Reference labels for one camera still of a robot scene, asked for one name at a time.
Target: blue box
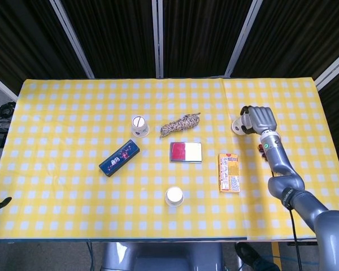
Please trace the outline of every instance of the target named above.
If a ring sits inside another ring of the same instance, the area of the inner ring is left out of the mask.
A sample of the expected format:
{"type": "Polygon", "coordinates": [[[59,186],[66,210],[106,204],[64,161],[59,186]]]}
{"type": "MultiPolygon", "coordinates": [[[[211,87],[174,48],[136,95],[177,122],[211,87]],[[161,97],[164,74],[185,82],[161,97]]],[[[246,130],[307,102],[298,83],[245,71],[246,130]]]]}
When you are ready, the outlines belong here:
{"type": "Polygon", "coordinates": [[[109,156],[104,162],[99,165],[99,168],[108,177],[112,176],[126,162],[130,161],[140,148],[130,139],[126,144],[121,146],[115,153],[109,156]]]}

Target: white paper cup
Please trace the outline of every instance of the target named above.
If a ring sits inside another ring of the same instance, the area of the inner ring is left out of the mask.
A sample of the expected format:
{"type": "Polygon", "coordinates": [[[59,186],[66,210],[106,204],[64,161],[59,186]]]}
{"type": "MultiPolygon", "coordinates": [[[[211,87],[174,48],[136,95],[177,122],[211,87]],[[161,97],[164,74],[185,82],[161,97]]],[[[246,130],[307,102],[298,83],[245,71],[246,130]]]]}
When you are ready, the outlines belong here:
{"type": "Polygon", "coordinates": [[[238,117],[236,120],[233,121],[231,125],[231,129],[235,134],[239,134],[243,136],[245,133],[242,130],[241,126],[245,126],[247,129],[252,127],[251,120],[249,114],[243,114],[242,116],[238,117]]]}
{"type": "Polygon", "coordinates": [[[132,133],[136,137],[145,137],[149,133],[149,126],[142,116],[135,116],[132,120],[132,133]]]}
{"type": "Polygon", "coordinates": [[[178,207],[182,204],[184,197],[182,190],[177,186],[167,189],[164,200],[171,207],[178,207]]]}

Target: yellow snack box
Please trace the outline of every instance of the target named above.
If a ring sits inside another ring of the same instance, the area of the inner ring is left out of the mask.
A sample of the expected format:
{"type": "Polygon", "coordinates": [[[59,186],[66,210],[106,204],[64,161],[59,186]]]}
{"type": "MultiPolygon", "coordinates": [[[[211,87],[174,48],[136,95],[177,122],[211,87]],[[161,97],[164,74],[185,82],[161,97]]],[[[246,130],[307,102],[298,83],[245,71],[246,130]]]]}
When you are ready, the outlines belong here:
{"type": "Polygon", "coordinates": [[[219,154],[220,192],[240,192],[240,170],[237,154],[219,154]]]}

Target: person's foot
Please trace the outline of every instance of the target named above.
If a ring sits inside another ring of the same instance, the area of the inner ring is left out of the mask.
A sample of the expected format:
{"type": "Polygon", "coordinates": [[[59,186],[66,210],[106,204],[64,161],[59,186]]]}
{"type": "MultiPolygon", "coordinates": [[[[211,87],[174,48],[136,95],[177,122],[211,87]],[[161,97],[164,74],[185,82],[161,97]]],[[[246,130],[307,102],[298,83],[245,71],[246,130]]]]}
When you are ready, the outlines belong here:
{"type": "Polygon", "coordinates": [[[258,254],[248,243],[236,243],[235,250],[240,259],[251,267],[253,266],[254,261],[261,258],[260,254],[258,254]]]}

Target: table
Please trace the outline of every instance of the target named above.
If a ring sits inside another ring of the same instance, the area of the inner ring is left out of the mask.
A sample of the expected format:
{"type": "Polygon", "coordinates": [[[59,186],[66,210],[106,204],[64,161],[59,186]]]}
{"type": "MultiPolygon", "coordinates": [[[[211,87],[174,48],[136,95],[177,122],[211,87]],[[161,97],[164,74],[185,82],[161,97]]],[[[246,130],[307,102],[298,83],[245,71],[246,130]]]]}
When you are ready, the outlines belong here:
{"type": "MultiPolygon", "coordinates": [[[[311,78],[26,80],[0,161],[0,240],[292,239],[289,212],[267,189],[258,135],[231,122],[244,105],[270,106],[306,189],[339,209],[339,162],[311,78]],[[200,112],[192,130],[159,138],[162,125],[200,112]],[[150,133],[136,138],[140,114],[150,133]],[[98,165],[127,140],[140,147],[112,177],[98,165]],[[169,162],[173,141],[202,142],[203,162],[169,162]],[[241,192],[219,193],[219,153],[239,154],[241,192]],[[164,202],[173,185],[178,208],[164,202]]],[[[295,215],[299,238],[314,238],[295,215]]]]}

